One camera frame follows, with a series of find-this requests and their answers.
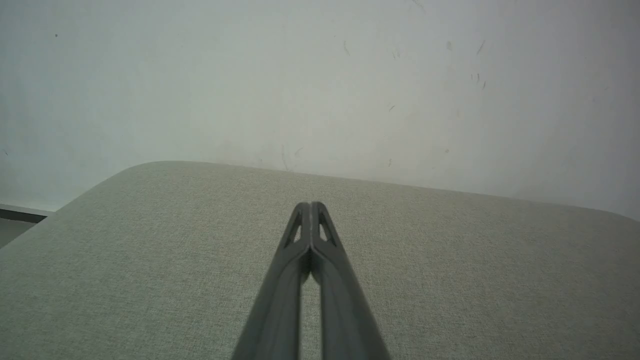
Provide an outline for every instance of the gray floor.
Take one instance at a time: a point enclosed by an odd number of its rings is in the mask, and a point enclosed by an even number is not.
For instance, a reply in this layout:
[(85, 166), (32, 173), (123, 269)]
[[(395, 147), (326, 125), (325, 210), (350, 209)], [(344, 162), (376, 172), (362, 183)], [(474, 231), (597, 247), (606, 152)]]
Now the gray floor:
[(20, 234), (29, 230), (35, 224), (31, 222), (14, 221), (0, 218), (0, 248), (10, 243)]

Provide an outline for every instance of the scuff mark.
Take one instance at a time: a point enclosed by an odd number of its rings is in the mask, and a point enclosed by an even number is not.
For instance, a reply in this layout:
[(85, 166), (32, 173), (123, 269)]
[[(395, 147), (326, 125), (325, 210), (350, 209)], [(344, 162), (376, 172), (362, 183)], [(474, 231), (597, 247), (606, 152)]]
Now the scuff mark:
[(427, 11), (424, 9), (424, 6), (418, 2), (418, 0), (412, 0), (412, 1), (413, 1), (413, 3), (414, 3), (416, 6), (418, 6), (420, 9), (422, 9), (422, 12), (423, 12), (425, 15), (427, 15)]
[(480, 52), (482, 51), (483, 46), (484, 46), (484, 40), (482, 40), (482, 44), (478, 48), (478, 51), (476, 51), (476, 56), (480, 55)]
[(287, 161), (286, 161), (286, 160), (284, 160), (284, 145), (281, 145), (281, 146), (280, 146), (280, 154), (281, 154), (281, 156), (282, 156), (282, 163), (284, 164), (284, 169), (285, 169), (286, 171), (289, 171), (289, 167), (287, 166)]

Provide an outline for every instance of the white wall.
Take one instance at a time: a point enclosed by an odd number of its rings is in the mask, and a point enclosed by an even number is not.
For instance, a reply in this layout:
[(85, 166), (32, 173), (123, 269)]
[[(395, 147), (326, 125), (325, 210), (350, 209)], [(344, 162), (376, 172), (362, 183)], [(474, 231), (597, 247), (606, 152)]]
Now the white wall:
[(201, 160), (640, 219), (638, 1), (0, 6), (2, 204)]

